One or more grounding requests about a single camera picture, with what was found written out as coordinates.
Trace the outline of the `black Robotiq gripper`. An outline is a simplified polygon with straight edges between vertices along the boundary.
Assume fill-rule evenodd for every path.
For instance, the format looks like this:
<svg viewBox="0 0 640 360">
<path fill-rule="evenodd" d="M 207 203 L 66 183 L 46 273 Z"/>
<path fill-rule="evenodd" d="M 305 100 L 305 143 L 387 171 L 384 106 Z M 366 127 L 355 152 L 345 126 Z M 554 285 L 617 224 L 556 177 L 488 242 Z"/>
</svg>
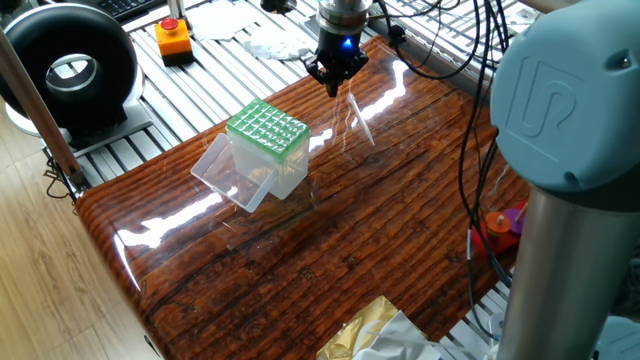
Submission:
<svg viewBox="0 0 640 360">
<path fill-rule="evenodd" d="M 316 55 L 302 60 L 308 74 L 326 89 L 331 98 L 337 96 L 345 80 L 352 79 L 369 61 L 360 48 L 361 33 L 336 34 L 320 29 Z"/>
</svg>

